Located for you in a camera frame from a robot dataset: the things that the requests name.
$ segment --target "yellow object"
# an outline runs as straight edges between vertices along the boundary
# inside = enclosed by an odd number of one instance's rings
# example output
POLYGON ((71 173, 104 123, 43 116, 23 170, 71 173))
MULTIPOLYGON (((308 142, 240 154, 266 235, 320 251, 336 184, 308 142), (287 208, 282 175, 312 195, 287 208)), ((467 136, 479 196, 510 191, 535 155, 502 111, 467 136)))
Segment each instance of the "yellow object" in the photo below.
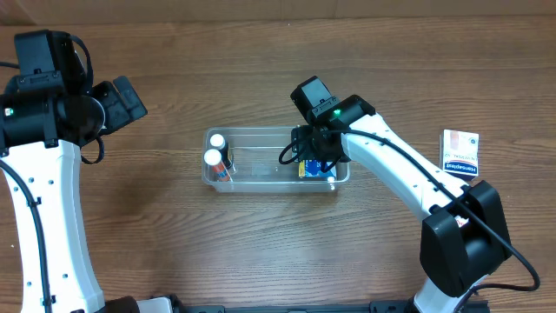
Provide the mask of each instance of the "yellow object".
POLYGON ((299 177, 305 177, 305 161, 299 162, 299 177))

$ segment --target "product package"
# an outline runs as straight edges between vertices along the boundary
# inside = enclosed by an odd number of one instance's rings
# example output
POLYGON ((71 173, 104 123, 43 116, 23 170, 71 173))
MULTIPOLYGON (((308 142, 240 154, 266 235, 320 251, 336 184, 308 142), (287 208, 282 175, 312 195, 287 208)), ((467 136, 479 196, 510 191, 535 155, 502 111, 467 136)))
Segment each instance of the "product package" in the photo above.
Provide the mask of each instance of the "product package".
POLYGON ((444 130, 440 135, 440 168, 472 181, 479 175, 479 134, 444 130))

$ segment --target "black base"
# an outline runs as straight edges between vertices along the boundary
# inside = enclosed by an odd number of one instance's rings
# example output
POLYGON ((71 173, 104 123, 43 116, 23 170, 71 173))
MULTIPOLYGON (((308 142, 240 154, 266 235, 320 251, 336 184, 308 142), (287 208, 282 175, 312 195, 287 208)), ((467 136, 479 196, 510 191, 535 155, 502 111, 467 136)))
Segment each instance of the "black base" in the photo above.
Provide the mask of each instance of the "black base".
MULTIPOLYGON (((176 313, 415 313, 408 300, 373 301, 369 305, 310 305, 294 307, 224 308, 223 306, 181 307, 176 313)), ((490 313, 488 302, 470 302, 461 313, 490 313)))
MULTIPOLYGON (((175 295, 167 296, 173 313, 419 313, 410 300, 372 301, 370 304, 224 308, 221 305, 184 306, 175 295)), ((139 313, 131 296, 106 302, 97 313, 139 313)), ((487 301, 469 302, 461 313, 490 313, 487 301)))
MULTIPOLYGON (((372 301, 369 313, 419 313, 412 301, 372 301)), ((490 313, 487 301, 468 302, 461 313, 490 313)))

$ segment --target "black camera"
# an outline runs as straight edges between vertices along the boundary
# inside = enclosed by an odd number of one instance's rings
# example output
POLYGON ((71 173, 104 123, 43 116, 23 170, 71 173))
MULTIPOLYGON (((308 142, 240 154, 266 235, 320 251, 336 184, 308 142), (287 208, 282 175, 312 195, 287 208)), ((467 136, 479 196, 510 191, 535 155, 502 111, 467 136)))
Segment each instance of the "black camera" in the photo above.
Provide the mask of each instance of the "black camera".
POLYGON ((296 160, 349 162, 343 153, 340 134, 322 135, 326 130, 347 130, 360 117, 374 115, 374 107, 357 95, 343 101, 332 96, 319 77, 311 77, 291 93, 290 98, 303 115, 306 126, 292 130, 292 155, 296 160))
POLYGON ((93 87, 93 68, 83 41, 62 31, 39 30, 15 36, 21 74, 0 96, 0 154, 9 148, 58 140, 79 147, 147 115, 127 77, 93 87), (74 44, 86 56, 83 67, 74 44))

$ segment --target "robotic arm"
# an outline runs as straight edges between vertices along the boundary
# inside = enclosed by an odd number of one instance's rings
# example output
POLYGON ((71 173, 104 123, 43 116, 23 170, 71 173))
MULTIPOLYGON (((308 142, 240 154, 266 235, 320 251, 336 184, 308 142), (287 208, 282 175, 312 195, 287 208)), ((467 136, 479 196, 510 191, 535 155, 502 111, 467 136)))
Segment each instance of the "robotic arm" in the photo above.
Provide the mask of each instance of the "robotic arm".
POLYGON ((41 30, 16 35, 15 44, 21 74, 0 96, 0 153, 16 211, 22 312, 108 312, 83 227, 79 168, 92 162, 80 149, 99 142, 99 162, 101 136, 147 110, 127 77, 93 87, 89 52, 77 37, 41 30), (73 43, 87 57, 86 70, 73 43))
POLYGON ((299 153, 281 163, 298 158, 322 160, 321 164, 359 162, 422 221, 420 262, 428 279, 407 311, 459 310, 479 288, 475 286, 511 255, 530 270, 535 285, 481 287, 539 287, 537 273, 510 245, 500 196, 490 184, 469 187, 440 170, 396 136, 369 103, 356 95, 339 101, 317 77, 300 84, 291 98, 308 126, 295 130, 297 139, 288 147, 299 153))

